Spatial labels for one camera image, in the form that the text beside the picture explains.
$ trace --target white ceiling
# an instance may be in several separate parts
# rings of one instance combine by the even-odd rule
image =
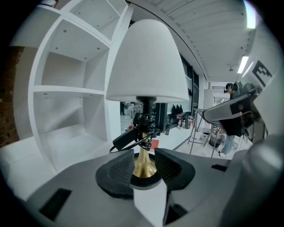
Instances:
[[[236,81],[250,41],[243,1],[142,0],[154,5],[186,34],[209,81]]]

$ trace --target red object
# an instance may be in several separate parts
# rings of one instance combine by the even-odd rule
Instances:
[[[152,140],[150,151],[155,151],[155,148],[157,148],[158,146],[159,146],[159,140]]]

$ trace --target brick wall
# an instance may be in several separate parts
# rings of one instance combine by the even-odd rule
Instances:
[[[0,75],[0,147],[19,141],[13,112],[13,89],[16,65],[23,50],[23,47],[9,47]]]

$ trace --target table lamp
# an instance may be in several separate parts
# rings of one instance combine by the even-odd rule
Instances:
[[[153,156],[149,157],[155,137],[150,104],[189,100],[181,57],[166,25],[157,20],[140,20],[128,29],[114,61],[106,99],[143,104],[142,113],[134,117],[134,128],[115,139],[112,149],[141,147],[131,185],[149,189],[161,179]],[[136,143],[124,148],[133,140]]]

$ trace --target white lamp shade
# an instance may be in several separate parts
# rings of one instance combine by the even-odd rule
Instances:
[[[189,100],[181,57],[163,23],[140,20],[127,31],[114,61],[106,99],[135,102],[137,96],[156,102]]]

